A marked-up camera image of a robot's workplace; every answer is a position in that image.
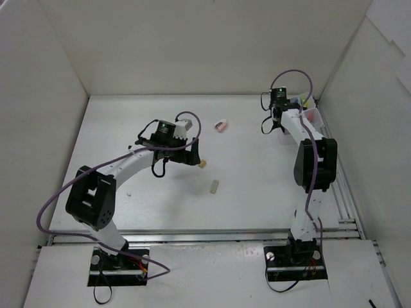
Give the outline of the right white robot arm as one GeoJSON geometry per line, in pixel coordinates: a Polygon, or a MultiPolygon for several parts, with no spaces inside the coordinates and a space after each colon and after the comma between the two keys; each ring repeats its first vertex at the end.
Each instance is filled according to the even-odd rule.
{"type": "Polygon", "coordinates": [[[284,256],[289,263],[299,264],[307,257],[307,249],[315,245],[322,225],[319,218],[322,202],[337,177],[338,144],[318,131],[315,124],[318,110],[307,108],[299,99],[289,99],[286,87],[261,93],[260,105],[270,113],[264,119],[272,122],[270,130],[280,130],[298,145],[293,177],[306,193],[306,201],[295,211],[284,256]]]}

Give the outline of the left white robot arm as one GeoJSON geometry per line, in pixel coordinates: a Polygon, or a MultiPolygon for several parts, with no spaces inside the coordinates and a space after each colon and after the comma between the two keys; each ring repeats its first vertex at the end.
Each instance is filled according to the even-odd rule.
{"type": "Polygon", "coordinates": [[[66,202],[66,212],[86,227],[99,242],[105,254],[105,262],[114,269],[121,269],[128,262],[128,242],[119,233],[113,217],[115,214],[116,191],[138,172],[150,168],[156,178],[154,166],[162,161],[188,166],[200,163],[198,141],[188,141],[188,131],[193,126],[190,119],[176,119],[173,123],[154,120],[157,129],[147,139],[139,133],[134,146],[129,147],[129,156],[91,171],[81,167],[77,175],[84,177],[75,182],[66,202]]]}

